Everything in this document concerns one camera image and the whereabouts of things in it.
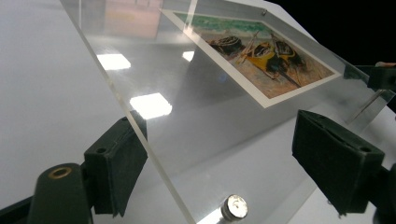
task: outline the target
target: black background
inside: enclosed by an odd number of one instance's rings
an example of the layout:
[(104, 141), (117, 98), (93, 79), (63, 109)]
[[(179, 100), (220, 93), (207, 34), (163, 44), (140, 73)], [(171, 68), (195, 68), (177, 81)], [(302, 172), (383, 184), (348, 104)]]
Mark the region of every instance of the black background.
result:
[(354, 65), (396, 63), (393, 1), (269, 1), (283, 7), (322, 46)]

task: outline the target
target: painting print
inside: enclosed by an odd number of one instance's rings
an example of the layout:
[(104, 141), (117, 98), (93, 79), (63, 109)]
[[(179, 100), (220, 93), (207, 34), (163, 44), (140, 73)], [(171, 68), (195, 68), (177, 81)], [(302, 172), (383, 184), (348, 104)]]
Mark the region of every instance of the painting print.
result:
[[(188, 19), (186, 13), (172, 13), (183, 23)], [(268, 101), (279, 98), (278, 103), (334, 75), (261, 21), (193, 15), (190, 25)]]

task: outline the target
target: photograph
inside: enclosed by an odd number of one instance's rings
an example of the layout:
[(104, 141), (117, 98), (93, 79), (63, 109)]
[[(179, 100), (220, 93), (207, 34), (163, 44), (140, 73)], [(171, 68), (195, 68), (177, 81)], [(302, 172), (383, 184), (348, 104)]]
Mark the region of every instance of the photograph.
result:
[(226, 72), (264, 107), (338, 77), (329, 66), (262, 21), (163, 13), (222, 68), (231, 64), (233, 69)]

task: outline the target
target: clear acrylic sheet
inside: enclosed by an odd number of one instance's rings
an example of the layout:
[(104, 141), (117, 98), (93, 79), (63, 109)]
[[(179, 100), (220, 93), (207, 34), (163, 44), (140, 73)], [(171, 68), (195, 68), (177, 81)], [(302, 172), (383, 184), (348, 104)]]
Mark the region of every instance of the clear acrylic sheet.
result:
[[(367, 75), (263, 8), (207, 0), (61, 2), (188, 223), (217, 223), (231, 194), (247, 202), (240, 223), (288, 222), (316, 187), (291, 156), (297, 111), (360, 133), (393, 97), (368, 89)], [(184, 12), (187, 23), (180, 27), (165, 10)], [(194, 32), (194, 15), (263, 22), (333, 76), (264, 105), (266, 97)], [(151, 100), (163, 110), (144, 115), (159, 116), (147, 119), (145, 139), (130, 111)], [(210, 216), (215, 220), (205, 222)]]

